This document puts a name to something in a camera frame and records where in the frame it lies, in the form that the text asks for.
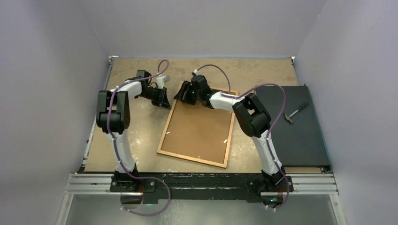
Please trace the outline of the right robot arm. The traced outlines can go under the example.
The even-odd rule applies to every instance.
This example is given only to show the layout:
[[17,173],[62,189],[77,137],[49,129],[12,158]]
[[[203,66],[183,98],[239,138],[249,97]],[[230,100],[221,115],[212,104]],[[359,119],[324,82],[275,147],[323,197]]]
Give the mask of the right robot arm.
[[210,88],[203,75],[196,75],[182,83],[174,99],[191,105],[199,101],[210,109],[233,112],[241,130],[252,139],[257,149],[265,188],[274,191],[281,186],[283,180],[288,182],[271,140],[271,116],[254,93],[248,92],[241,96],[227,94]]

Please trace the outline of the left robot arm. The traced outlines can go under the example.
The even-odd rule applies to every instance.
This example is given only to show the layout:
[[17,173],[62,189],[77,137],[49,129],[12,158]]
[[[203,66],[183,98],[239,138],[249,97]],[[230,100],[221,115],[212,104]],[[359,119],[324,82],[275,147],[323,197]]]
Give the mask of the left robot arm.
[[116,88],[98,92],[96,124],[111,142],[116,161],[112,191],[133,192],[143,186],[128,143],[130,100],[143,97],[149,99],[154,106],[170,109],[164,86],[169,80],[168,75],[158,73],[152,76],[145,70],[138,70],[135,77],[127,79]]

